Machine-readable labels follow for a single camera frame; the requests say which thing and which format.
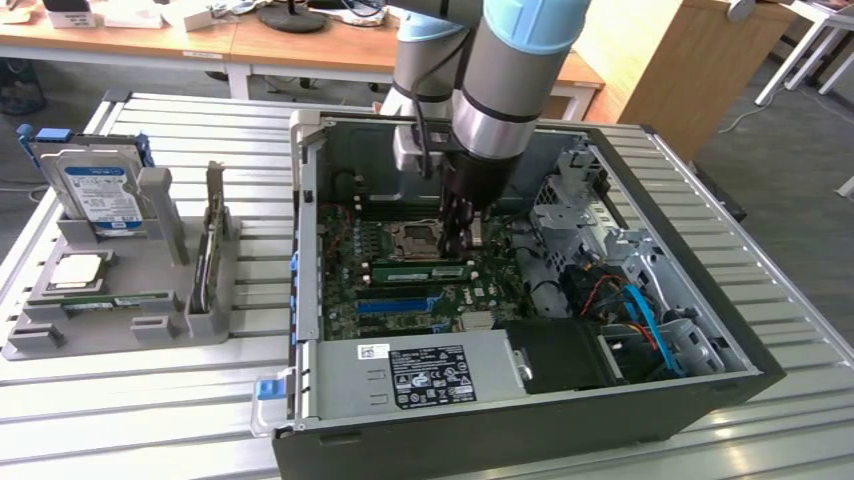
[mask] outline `gray carpet floor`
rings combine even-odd
[[[721,126],[755,108],[752,99],[775,66],[764,65]],[[0,179],[36,179],[37,173],[14,142],[21,122],[81,129],[109,88],[146,93],[228,97],[225,83],[201,73],[37,62],[49,106],[26,117],[1,118]],[[269,93],[269,85],[278,93]],[[296,81],[252,78],[253,99],[369,105],[382,95],[366,85],[316,81],[310,90]],[[716,135],[695,159],[747,211],[744,228],[776,261],[850,343],[854,343],[854,202],[832,189],[854,175],[854,123],[828,112],[815,91],[783,91],[773,105]],[[832,101],[823,105],[844,112]],[[850,119],[854,114],[844,112]],[[0,193],[0,256],[5,255],[34,204],[25,194]]]

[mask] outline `white box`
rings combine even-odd
[[[206,6],[196,2],[178,2],[162,5],[162,19],[173,28],[192,32],[213,25],[213,16]]]
[[[53,28],[94,28],[92,12],[46,12]]]

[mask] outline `slotted metal table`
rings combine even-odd
[[[286,360],[286,128],[292,110],[305,107],[152,94],[98,105],[85,131],[149,135],[181,214],[204,210],[206,162],[226,167],[225,196],[242,224],[230,336],[204,347],[0,359],[0,478],[277,477],[269,440],[249,434],[249,401],[254,378]],[[628,126],[604,132],[788,376],[665,442],[455,478],[854,477],[851,348],[657,137]],[[616,197],[628,223],[639,222]],[[48,193],[0,266],[2,342],[58,235],[58,214]],[[567,428],[567,435],[583,432]]]

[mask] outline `blue tab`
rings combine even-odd
[[[284,380],[261,380],[257,382],[256,398],[258,400],[276,400],[284,398]]]
[[[36,134],[36,142],[65,143],[73,133],[66,128],[42,128]]]

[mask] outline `robotic arm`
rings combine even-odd
[[[392,0],[389,3],[476,29],[472,39],[459,27],[441,22],[443,35],[435,37],[441,44],[423,45],[420,52],[449,51],[453,55],[445,57],[445,64],[425,65],[421,62],[431,55],[412,55],[417,50],[404,47],[405,58],[399,53],[393,74],[395,90],[412,100],[419,117],[419,131],[412,133],[412,138],[420,146],[423,175],[429,175],[436,157],[443,156],[439,247],[443,254],[452,257],[471,247],[475,212],[497,200],[507,187],[560,67],[583,28],[589,0]],[[455,66],[464,69],[463,75]],[[444,96],[449,98],[455,85],[461,97],[451,129],[428,132],[420,107]],[[397,143],[396,139],[395,154],[400,157],[404,149],[397,148]]]

